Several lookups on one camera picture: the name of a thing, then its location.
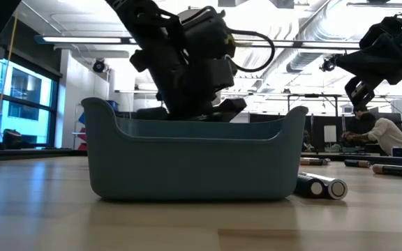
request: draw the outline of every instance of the ceiling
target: ceiling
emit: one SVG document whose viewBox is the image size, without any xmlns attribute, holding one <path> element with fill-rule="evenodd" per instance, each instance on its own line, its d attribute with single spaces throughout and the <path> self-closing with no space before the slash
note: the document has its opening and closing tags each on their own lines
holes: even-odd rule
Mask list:
<svg viewBox="0 0 402 251">
<path fill-rule="evenodd" d="M 218 11 L 225 9 L 225 21 L 230 28 L 258 31 L 277 40 L 359 40 L 372 24 L 381 21 L 384 16 L 401 12 L 398 8 L 347 6 L 348 2 L 361 0 L 295 0 L 294 9 L 279 9 L 270 0 L 248 0 L 234 8 L 219 8 L 218 0 L 155 2 L 171 13 L 180 13 L 189 6 L 213 6 Z M 22 22 L 45 36 L 129 36 L 104 0 L 23 0 L 18 11 Z M 75 49 L 77 57 L 80 54 L 81 60 L 88 62 L 94 60 L 87 56 L 92 52 L 122 51 L 132 54 L 137 49 L 131 45 L 70 45 L 70 48 Z M 324 57 L 332 53 L 337 51 L 277 49 L 270 67 L 258 73 L 238 73 L 235 86 L 227 91 L 268 93 L 268 96 L 246 98 L 248 110 L 257 112 L 277 112 L 280 110 L 275 107 L 287 107 L 286 101 L 271 98 L 283 89 L 289 89 L 291 93 L 344 94 L 344 86 L 352 75 L 341 69 L 329 73 L 319 70 Z M 264 48 L 237 48 L 234 61 L 246 68 L 255 68 L 262 65 L 268 55 L 269 50 Z M 152 82 L 147 73 L 136 77 L 139 86 L 153 86 Z M 377 91 L 402 95 L 402 88 L 388 84 L 381 84 Z M 325 102 L 318 102 L 318 107 L 323 107 Z"/>
</svg>

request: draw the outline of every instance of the battery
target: battery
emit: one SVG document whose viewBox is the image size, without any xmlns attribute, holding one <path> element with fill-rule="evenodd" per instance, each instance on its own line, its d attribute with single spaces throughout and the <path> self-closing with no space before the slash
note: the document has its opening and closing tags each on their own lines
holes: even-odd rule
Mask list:
<svg viewBox="0 0 402 251">
<path fill-rule="evenodd" d="M 372 170 L 375 174 L 385 174 L 402 177 L 402 166 L 396 165 L 373 165 Z"/>
<path fill-rule="evenodd" d="M 371 166 L 370 162 L 365 160 L 345 160 L 344 163 L 346 167 L 370 168 Z"/>
<path fill-rule="evenodd" d="M 318 178 L 319 180 L 321 180 L 325 185 L 325 197 L 328 197 L 330 199 L 343 199 L 347 195 L 347 184 L 338 178 L 330 178 L 317 174 L 309 174 L 306 172 L 302 172 L 299 175 L 307 176 L 310 178 Z"/>
<path fill-rule="evenodd" d="M 318 178 L 297 175 L 294 194 L 305 198 L 321 199 L 325 196 L 325 185 Z"/>
<path fill-rule="evenodd" d="M 319 158 L 300 158 L 300 165 L 313 165 L 313 166 L 322 166 L 327 165 L 328 161 L 325 159 Z"/>
</svg>

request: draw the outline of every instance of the window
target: window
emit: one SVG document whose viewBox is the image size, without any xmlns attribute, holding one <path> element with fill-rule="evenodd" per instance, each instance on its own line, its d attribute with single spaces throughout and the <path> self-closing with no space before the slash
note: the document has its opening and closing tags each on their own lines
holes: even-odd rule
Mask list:
<svg viewBox="0 0 402 251">
<path fill-rule="evenodd" d="M 4 95 L 50 106 L 53 86 L 51 79 L 16 63 L 10 62 L 7 66 L 7 60 L 0 60 L 0 93 L 4 87 Z"/>
<path fill-rule="evenodd" d="M 47 143 L 50 112 L 4 100 L 0 113 L 0 131 L 16 130 L 22 140 L 32 144 Z"/>
<path fill-rule="evenodd" d="M 58 83 L 13 62 L 0 60 L 0 142 L 5 129 L 31 144 L 54 143 Z"/>
</svg>

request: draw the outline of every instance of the desk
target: desk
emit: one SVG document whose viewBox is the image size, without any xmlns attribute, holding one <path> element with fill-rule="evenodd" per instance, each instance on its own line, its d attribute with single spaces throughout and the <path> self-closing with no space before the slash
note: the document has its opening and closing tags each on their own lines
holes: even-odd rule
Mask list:
<svg viewBox="0 0 402 251">
<path fill-rule="evenodd" d="M 320 158 L 321 155 L 342 155 L 343 153 L 329 153 L 329 152 L 302 152 L 302 155 L 317 155 L 318 158 Z M 379 156 L 379 153 L 367 153 L 368 155 L 363 155 L 363 156 Z"/>
<path fill-rule="evenodd" d="M 301 170 L 342 178 L 348 196 L 113 204 L 91 191 L 84 157 L 0 162 L 0 250 L 402 250 L 402 178 L 340 162 Z"/>
</svg>

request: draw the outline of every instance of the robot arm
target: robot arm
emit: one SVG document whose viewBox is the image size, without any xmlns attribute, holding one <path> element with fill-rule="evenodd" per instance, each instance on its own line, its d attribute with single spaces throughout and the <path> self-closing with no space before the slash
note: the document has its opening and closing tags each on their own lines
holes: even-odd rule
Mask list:
<svg viewBox="0 0 402 251">
<path fill-rule="evenodd" d="M 234 85 L 237 69 L 233 33 L 260 36 L 229 29 L 223 17 L 207 6 L 192 17 L 179 17 L 161 10 L 152 0 L 106 0 L 140 46 L 130 61 L 137 71 L 148 69 L 158 87 L 171 120 L 229 121 L 246 107 L 243 99 L 213 107 L 215 93 Z M 267 64 L 275 54 L 273 48 Z M 266 67 L 248 70 L 250 72 Z"/>
<path fill-rule="evenodd" d="M 402 80 L 402 18 L 386 17 L 360 40 L 361 50 L 334 59 L 336 66 L 355 75 L 345 86 L 354 106 L 366 105 L 383 81 Z"/>
</svg>

